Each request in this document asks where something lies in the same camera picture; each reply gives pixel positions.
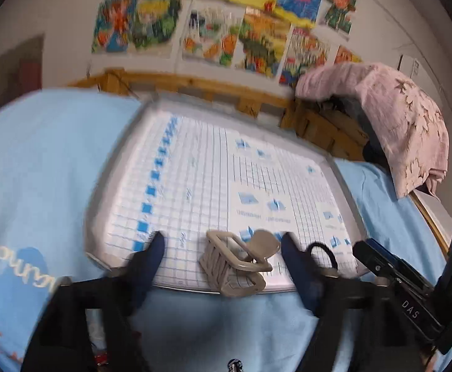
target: blue icon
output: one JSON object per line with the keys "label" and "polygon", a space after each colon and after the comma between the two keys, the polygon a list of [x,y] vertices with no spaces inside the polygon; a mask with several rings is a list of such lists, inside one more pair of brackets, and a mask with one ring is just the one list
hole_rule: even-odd
{"label": "blue icon", "polygon": [[147,186],[146,193],[155,197],[156,196],[156,188],[152,187],[152,186]]}
{"label": "blue icon", "polygon": [[236,140],[237,148],[250,148],[248,142],[244,141],[243,138],[240,140]]}
{"label": "blue icon", "polygon": [[238,193],[242,204],[257,204],[258,201],[253,194],[250,193]]}
{"label": "blue icon", "polygon": [[244,231],[240,231],[240,237],[242,241],[248,242],[252,239],[252,236],[254,235],[254,230],[250,227]]}
{"label": "blue icon", "polygon": [[142,212],[145,214],[151,214],[152,213],[152,204],[143,204]]}
{"label": "blue icon", "polygon": [[135,252],[141,252],[143,250],[143,242],[133,242],[133,250]]}
{"label": "blue icon", "polygon": [[331,247],[332,247],[332,248],[335,248],[336,246],[341,245],[341,242],[339,241],[339,239],[338,239],[336,236],[333,236],[333,237],[330,239],[330,242],[331,242]]}
{"label": "blue icon", "polygon": [[277,201],[276,199],[274,199],[273,201],[270,201],[269,203],[267,203],[267,207],[271,211],[286,210],[286,207],[283,205],[283,203],[281,201]]}
{"label": "blue icon", "polygon": [[138,221],[138,226],[136,228],[138,232],[148,232],[148,223]]}

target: grid paper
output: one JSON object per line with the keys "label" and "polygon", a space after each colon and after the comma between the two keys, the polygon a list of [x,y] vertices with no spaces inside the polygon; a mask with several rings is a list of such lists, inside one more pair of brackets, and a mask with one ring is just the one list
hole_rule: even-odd
{"label": "grid paper", "polygon": [[[210,229],[249,241],[256,229],[277,238],[293,232],[304,250],[332,248],[339,268],[357,265],[331,189],[312,160],[232,129],[160,112],[139,137],[105,225],[104,250],[121,259],[146,248],[154,231],[166,237],[155,284],[209,290],[198,260]],[[329,259],[314,250],[326,266]],[[277,253],[264,273],[266,290],[290,289]]]}

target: beige plastic clip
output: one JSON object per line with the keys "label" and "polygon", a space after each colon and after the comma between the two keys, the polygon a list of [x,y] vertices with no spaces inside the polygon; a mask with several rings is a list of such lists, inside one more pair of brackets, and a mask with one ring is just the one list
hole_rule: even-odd
{"label": "beige plastic clip", "polygon": [[[228,238],[246,252],[245,258],[228,247]],[[264,230],[256,230],[252,239],[245,243],[234,233],[208,231],[207,247],[200,258],[211,286],[227,297],[246,297],[261,292],[266,282],[260,273],[272,271],[267,259],[280,249],[275,236]]]}

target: wooden bed frame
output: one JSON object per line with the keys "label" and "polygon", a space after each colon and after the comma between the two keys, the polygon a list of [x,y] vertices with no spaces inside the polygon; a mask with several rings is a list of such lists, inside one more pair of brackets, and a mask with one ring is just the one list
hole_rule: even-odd
{"label": "wooden bed frame", "polygon": [[[295,97],[282,98],[257,91],[245,86],[238,86],[219,81],[207,80],[171,73],[126,72],[122,68],[108,68],[103,74],[88,77],[71,83],[75,88],[98,88],[116,95],[132,95],[139,86],[147,86],[151,90],[179,92],[189,95],[190,90],[199,92],[193,96],[205,101],[221,100],[225,96],[236,100],[235,108],[252,117],[257,117],[262,105],[281,108],[284,113],[279,127],[294,128],[296,134],[313,144],[330,152],[335,157],[343,157],[352,161],[363,161],[362,147],[367,136],[358,125],[347,116],[323,116],[313,110],[306,109]],[[417,196],[412,192],[414,201],[441,248],[445,258],[448,255],[448,243],[440,233],[433,219]]]}

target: pink blanket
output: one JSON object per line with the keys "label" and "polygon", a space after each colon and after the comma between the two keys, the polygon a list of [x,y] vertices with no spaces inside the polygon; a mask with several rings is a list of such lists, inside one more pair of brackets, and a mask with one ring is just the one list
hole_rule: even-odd
{"label": "pink blanket", "polygon": [[303,75],[296,96],[360,101],[388,159],[397,197],[424,182],[435,194],[448,163],[448,132],[436,103],[410,78],[381,63],[341,63]]}

